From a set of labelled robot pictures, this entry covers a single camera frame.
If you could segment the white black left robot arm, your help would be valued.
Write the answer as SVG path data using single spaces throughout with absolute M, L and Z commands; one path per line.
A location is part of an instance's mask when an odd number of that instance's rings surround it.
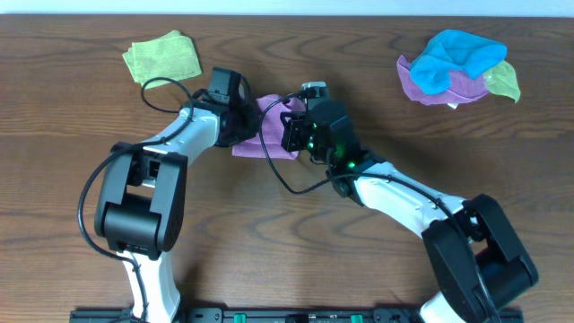
M 103 177 L 94 230 L 104 255 L 120 261 L 134 296 L 132 322 L 179 314 L 171 251 L 181 231 L 187 170 L 205 150 L 251 139 L 257 128 L 249 86 L 210 85 L 189 95 L 174 120 L 137 144 L 119 142 L 94 171 Z

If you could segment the purple microfiber cloth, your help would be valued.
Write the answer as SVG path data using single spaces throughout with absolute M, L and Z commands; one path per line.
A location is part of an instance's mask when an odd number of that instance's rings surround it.
M 304 109 L 304 103 L 295 98 L 276 104 L 265 114 L 262 129 L 265 147 L 270 158 L 295 160 L 299 156 L 298 152 L 289 153 L 281 147 L 284 126 L 280 120 L 280 114 L 282 112 L 300 112 Z M 234 157 L 264 159 L 265 153 L 259 135 L 234 145 L 232 155 Z

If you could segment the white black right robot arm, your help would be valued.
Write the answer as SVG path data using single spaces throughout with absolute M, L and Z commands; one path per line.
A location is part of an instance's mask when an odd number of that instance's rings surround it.
M 388 215 L 422 239 L 439 292 L 423 304 L 420 322 L 501 322 L 504 307 L 539 275 L 500 204 L 443 194 L 401 173 L 361 146 L 340 101 L 283 112 L 282 146 L 306 150 L 327 166 L 342 197 Z

